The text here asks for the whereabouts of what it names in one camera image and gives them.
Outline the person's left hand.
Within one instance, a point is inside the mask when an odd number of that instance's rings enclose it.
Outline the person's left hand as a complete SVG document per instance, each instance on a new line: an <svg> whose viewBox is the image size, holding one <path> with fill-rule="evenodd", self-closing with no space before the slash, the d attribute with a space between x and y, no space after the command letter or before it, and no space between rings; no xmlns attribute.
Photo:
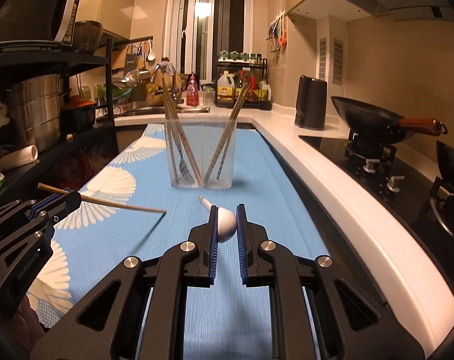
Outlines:
<svg viewBox="0 0 454 360"><path fill-rule="evenodd" d="M23 297L13 318L4 324L4 328L6 336L26 359L29 359L36 343L45 336L44 327L36 311L31 308L27 295Z"/></svg>

